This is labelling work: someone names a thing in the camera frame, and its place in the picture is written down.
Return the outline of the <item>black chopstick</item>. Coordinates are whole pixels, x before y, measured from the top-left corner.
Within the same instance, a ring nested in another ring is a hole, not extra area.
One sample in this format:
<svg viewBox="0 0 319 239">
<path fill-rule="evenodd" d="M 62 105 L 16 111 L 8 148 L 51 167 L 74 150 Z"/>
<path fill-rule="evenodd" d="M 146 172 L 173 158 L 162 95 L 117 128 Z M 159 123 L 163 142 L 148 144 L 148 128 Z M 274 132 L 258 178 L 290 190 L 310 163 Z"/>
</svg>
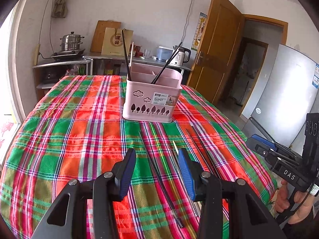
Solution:
<svg viewBox="0 0 319 239">
<path fill-rule="evenodd" d="M 205 151 L 205 148 L 202 146 L 203 151 L 201 150 L 201 148 L 196 144 L 196 141 L 194 140 L 194 138 L 191 136 L 191 134 L 189 133 L 189 131 L 187 129 L 185 129 L 186 133 L 188 134 L 188 136 L 190 137 L 192 143 L 194 144 L 195 148 L 197 149 L 197 151 L 199 152 L 201 158 L 203 159 L 203 161 L 205 162 L 205 164 L 207 165 L 208 169 L 214 173 L 217 177 L 219 177 L 219 173 L 216 170 L 214 163 L 211 161 L 209 155 L 207 154 L 207 152 Z"/>
<path fill-rule="evenodd" d="M 130 71 L 129 59 L 128 59 L 131 36 L 130 36 L 130 33 L 127 32 L 126 29 L 122 29 L 121 34 L 122 34 L 123 49 L 124 49 L 124 59 L 125 59 L 125 63 L 127 66 L 127 80 L 131 80 L 131 71 Z"/>
<path fill-rule="evenodd" d="M 159 186 L 160 186 L 160 188 L 161 188 L 161 190 L 162 190 L 162 192 L 163 192 L 163 194 L 164 194 L 164 197 L 165 197 L 165 199 L 166 199 L 166 201 L 167 201 L 167 203 L 168 203 L 168 206 L 169 206 L 169 208 L 170 208 L 170 211 L 171 211 L 171 213 L 172 213 L 172 215 L 173 215 L 173 217 L 174 217 L 174 219 L 175 219 L 177 225 L 178 225 L 180 228 L 184 228 L 185 226 L 184 226 L 184 224 L 183 224 L 183 221 L 181 220 L 181 218 L 180 218 L 180 217 L 178 216 L 178 214 L 177 214 L 177 211 L 176 211 L 176 209 L 175 209 L 175 206 L 174 206 L 174 204 L 173 204 L 173 202 L 172 202 L 172 200 L 171 200 L 171 198 L 170 198 L 170 196 L 169 196 L 169 194 L 168 194 L 168 192 L 167 192 L 167 190 L 166 190 L 166 188 L 165 188 L 165 185 L 164 185 L 164 183 L 163 183 L 163 181 L 162 181 L 162 179 L 161 179 L 161 176 L 160 176 L 160 174 L 159 174 L 159 172 L 158 172 L 158 170 L 157 170 L 157 168 L 156 168 L 155 162 L 152 160 L 151 155 L 150 155 L 150 153 L 148 152 L 147 147 L 146 147 L 146 145 L 145 145 L 145 143 L 144 143 L 144 141 L 143 141 L 141 132 L 139 132 L 139 135 L 140 135 L 140 139 L 142 140 L 142 144 L 143 144 L 143 146 L 144 146 L 144 148 L 145 148 L 145 150 L 146 150 L 146 155 L 147 155 L 147 159 L 148 159 L 148 161 L 149 161 L 149 165 L 150 165 L 151 169 L 153 170 L 153 172 L 154 172 L 154 174 L 155 174 L 155 176 L 156 176 L 156 178 L 157 178 L 157 180 L 158 180 L 158 182 L 159 182 Z"/>
<path fill-rule="evenodd" d="M 165 65 L 162 67 L 162 69 L 160 70 L 160 72 L 156 75 L 156 77 L 152 80 L 151 84 L 156 84 L 156 82 L 158 81 L 159 77 L 161 76 L 161 74 L 163 73 L 163 71 L 166 69 L 166 67 L 171 63 L 171 61 L 175 58 L 175 56 L 178 54 L 179 48 L 182 45 L 182 41 L 178 44 L 178 46 L 174 49 L 172 55 L 170 56 L 170 58 L 166 61 Z"/>
<path fill-rule="evenodd" d="M 192 125 L 191 127 L 192 127 L 192 129 L 194 130 L 194 132 L 195 132 L 195 134 L 196 134 L 196 136 L 197 136 L 197 138 L 198 138 L 198 140 L 199 140 L 201 146 L 203 147 L 203 149 L 204 149 L 206 155 L 210 158 L 211 165 L 213 166 L 213 169 L 214 169 L 214 171 L 215 171 L 217 177 L 221 180 L 222 177 L 220 176 L 220 173 L 219 173 L 219 171 L 218 171 L 218 169 L 217 169 L 217 167 L 216 167 L 216 165 L 215 165 L 215 161 L 214 161 L 213 155 L 207 150 L 207 148 L 206 148 L 204 142 L 201 140 L 200 135 L 198 134 L 198 131 L 197 131 L 197 129 L 194 127 L 194 125 Z"/>
</svg>

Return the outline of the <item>steel kitchen shelf table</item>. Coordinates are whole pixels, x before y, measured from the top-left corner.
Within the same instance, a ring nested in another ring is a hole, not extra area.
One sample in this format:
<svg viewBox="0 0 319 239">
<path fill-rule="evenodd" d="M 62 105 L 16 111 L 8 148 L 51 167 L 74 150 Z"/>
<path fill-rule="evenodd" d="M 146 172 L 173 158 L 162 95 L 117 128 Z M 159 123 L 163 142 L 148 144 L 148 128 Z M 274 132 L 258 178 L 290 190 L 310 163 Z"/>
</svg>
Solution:
<svg viewBox="0 0 319 239">
<path fill-rule="evenodd" d="M 85 59 L 91 61 L 89 75 L 126 75 L 127 69 L 125 58 L 123 56 L 107 56 L 100 53 L 90 52 L 84 56 Z M 152 66 L 163 67 L 165 62 L 143 57 L 133 57 L 133 63 L 146 64 Z"/>
</svg>

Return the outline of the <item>silver refrigerator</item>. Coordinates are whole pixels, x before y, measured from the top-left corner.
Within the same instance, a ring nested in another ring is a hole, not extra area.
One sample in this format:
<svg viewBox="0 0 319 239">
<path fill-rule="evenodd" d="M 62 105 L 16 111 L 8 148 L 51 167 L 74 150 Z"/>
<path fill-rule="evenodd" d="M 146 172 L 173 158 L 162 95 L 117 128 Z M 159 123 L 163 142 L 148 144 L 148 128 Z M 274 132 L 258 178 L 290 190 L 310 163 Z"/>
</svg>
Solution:
<svg viewBox="0 0 319 239">
<path fill-rule="evenodd" d="M 303 53 L 280 45 L 264 91 L 243 127 L 301 154 L 306 115 L 318 94 L 318 63 Z"/>
</svg>

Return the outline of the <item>plaid tablecloth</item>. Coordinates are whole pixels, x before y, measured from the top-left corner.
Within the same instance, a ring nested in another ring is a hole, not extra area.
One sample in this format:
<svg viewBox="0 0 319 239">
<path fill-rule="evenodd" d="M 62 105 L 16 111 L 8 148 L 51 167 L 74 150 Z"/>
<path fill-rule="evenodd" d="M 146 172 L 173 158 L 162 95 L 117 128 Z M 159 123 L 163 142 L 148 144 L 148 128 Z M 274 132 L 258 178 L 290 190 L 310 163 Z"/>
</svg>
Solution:
<svg viewBox="0 0 319 239">
<path fill-rule="evenodd" d="M 120 238 L 195 238 L 198 217 L 173 163 L 174 147 L 202 162 L 185 129 L 202 149 L 197 129 L 224 180 L 245 179 L 268 205 L 277 182 L 246 136 L 197 91 L 182 88 L 170 123 L 123 119 L 126 79 L 65 77 L 27 116 L 1 175 L 1 214 L 17 238 L 31 238 L 43 215 L 71 179 L 90 181 L 136 150 L 127 197 L 114 204 Z M 143 141 L 184 224 L 180 228 L 149 165 Z"/>
</svg>

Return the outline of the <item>pink plastic utensil basket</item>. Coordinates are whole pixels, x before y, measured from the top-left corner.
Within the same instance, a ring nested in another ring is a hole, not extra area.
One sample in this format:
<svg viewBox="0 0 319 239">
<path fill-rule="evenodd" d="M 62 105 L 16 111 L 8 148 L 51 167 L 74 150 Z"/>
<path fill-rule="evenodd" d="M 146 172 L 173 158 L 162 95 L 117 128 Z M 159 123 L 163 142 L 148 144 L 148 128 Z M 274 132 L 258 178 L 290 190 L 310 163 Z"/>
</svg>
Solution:
<svg viewBox="0 0 319 239">
<path fill-rule="evenodd" d="M 182 75 L 176 70 L 165 69 L 157 82 L 152 84 L 162 70 L 159 66 L 132 63 L 131 79 L 127 80 L 123 118 L 134 121 L 172 122 L 172 114 L 182 91 Z"/>
</svg>

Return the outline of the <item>low steel side shelf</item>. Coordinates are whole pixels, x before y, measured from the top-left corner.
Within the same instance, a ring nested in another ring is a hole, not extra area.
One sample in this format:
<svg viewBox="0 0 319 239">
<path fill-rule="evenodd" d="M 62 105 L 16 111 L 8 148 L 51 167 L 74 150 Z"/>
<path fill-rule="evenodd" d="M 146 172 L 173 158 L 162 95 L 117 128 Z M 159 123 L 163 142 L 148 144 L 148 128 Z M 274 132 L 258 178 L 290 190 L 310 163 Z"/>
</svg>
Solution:
<svg viewBox="0 0 319 239">
<path fill-rule="evenodd" d="M 62 79 L 66 74 L 89 75 L 93 72 L 93 60 L 81 58 L 79 60 L 39 64 L 32 67 L 35 81 L 37 100 Z"/>
</svg>

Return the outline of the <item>translucent blue storage container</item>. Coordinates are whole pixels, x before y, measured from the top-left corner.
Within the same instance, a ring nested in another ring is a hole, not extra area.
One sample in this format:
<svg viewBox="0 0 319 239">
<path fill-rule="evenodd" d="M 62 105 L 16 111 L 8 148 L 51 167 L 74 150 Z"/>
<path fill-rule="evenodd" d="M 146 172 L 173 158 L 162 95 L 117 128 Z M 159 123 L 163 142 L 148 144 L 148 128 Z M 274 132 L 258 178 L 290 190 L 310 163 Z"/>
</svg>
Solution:
<svg viewBox="0 0 319 239">
<path fill-rule="evenodd" d="M 159 46 L 156 50 L 156 58 L 159 61 L 166 62 L 173 53 L 172 48 L 166 48 L 164 46 Z"/>
</svg>

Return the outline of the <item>clear drinking glass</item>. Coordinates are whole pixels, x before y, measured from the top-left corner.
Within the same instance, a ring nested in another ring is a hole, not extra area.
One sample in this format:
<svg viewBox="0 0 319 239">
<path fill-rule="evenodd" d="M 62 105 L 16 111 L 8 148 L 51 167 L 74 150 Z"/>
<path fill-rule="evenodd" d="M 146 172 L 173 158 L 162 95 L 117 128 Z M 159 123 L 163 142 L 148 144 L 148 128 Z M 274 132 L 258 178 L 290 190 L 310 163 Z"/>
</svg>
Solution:
<svg viewBox="0 0 319 239">
<path fill-rule="evenodd" d="M 144 58 L 149 58 L 150 53 L 151 53 L 151 51 L 149 49 L 144 49 L 144 54 L 143 54 Z"/>
</svg>

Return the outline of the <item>black induction cooker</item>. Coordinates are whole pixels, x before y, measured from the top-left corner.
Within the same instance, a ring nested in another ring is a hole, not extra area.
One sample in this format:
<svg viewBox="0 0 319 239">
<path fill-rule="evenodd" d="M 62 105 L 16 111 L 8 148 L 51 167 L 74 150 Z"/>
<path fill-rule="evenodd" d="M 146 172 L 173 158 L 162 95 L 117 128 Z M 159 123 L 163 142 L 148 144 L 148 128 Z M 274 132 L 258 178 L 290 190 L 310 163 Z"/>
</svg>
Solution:
<svg viewBox="0 0 319 239">
<path fill-rule="evenodd" d="M 74 59 L 74 58 L 81 57 L 84 51 L 85 49 L 72 50 L 72 51 L 59 51 L 59 52 L 53 53 L 50 58 L 56 61 Z"/>
</svg>

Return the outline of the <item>red lidded jar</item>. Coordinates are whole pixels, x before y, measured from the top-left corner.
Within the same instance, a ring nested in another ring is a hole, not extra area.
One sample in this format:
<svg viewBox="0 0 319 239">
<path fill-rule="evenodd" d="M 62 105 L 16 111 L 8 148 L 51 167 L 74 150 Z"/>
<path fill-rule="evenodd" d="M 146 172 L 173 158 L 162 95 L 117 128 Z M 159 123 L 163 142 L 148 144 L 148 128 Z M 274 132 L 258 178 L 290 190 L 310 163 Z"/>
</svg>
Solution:
<svg viewBox="0 0 319 239">
<path fill-rule="evenodd" d="M 141 52 L 141 46 L 134 45 L 133 56 L 134 57 L 142 57 L 143 52 Z"/>
</svg>

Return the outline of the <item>wooden cutting board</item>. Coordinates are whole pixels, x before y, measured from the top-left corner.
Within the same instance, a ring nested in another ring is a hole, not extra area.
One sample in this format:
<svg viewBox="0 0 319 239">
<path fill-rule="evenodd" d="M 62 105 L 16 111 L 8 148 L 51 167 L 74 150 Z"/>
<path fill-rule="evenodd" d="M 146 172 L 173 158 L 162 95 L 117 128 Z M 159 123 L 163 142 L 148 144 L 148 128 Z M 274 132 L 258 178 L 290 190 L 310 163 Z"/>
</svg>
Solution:
<svg viewBox="0 0 319 239">
<path fill-rule="evenodd" d="M 106 28 L 120 28 L 121 22 L 98 21 L 91 42 L 90 52 L 101 53 Z"/>
</svg>

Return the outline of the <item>stainless steel steamer pot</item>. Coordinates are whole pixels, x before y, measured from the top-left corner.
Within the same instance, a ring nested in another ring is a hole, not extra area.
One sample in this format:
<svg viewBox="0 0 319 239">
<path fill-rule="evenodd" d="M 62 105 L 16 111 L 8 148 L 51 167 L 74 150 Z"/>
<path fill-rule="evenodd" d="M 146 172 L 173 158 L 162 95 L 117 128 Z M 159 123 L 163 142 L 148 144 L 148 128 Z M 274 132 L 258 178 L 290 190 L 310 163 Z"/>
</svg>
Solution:
<svg viewBox="0 0 319 239">
<path fill-rule="evenodd" d="M 82 39 L 84 39 L 84 36 L 81 36 L 79 34 L 75 34 L 73 31 L 71 33 L 64 35 L 61 38 L 61 51 L 75 51 L 79 50 L 81 47 Z"/>
</svg>

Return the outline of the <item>tan paper gift bag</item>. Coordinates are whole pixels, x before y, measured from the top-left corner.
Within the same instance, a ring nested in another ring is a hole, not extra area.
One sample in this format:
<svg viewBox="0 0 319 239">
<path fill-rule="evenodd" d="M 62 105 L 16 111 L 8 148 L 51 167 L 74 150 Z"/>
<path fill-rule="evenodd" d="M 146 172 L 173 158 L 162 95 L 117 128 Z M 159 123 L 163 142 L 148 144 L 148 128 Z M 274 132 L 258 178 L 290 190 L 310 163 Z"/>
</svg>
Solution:
<svg viewBox="0 0 319 239">
<path fill-rule="evenodd" d="M 128 55 L 130 52 L 133 34 L 133 30 L 107 27 L 104 33 L 101 54 L 124 56 L 123 42 L 125 42 L 126 52 Z"/>
</svg>

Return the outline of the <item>white window frame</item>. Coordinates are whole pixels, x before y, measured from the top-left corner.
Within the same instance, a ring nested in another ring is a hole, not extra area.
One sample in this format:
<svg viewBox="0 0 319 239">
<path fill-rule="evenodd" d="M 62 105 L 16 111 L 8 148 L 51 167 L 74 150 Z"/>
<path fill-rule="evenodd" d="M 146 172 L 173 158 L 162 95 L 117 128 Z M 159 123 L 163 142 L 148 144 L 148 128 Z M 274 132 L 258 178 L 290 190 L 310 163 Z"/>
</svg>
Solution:
<svg viewBox="0 0 319 239">
<path fill-rule="evenodd" d="M 17 86 L 15 55 L 15 16 L 17 3 L 1 26 L 1 166 L 23 121 L 24 113 Z"/>
</svg>

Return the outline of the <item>wall power socket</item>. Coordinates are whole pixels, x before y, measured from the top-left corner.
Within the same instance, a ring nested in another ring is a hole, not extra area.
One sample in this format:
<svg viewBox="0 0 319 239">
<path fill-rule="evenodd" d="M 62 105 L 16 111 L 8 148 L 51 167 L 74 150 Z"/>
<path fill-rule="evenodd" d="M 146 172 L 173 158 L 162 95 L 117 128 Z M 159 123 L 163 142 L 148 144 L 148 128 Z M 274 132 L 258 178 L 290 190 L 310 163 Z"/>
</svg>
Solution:
<svg viewBox="0 0 319 239">
<path fill-rule="evenodd" d="M 38 64 L 38 57 L 40 51 L 40 44 L 37 44 L 35 47 L 34 55 L 33 55 L 33 65 L 36 66 Z"/>
</svg>

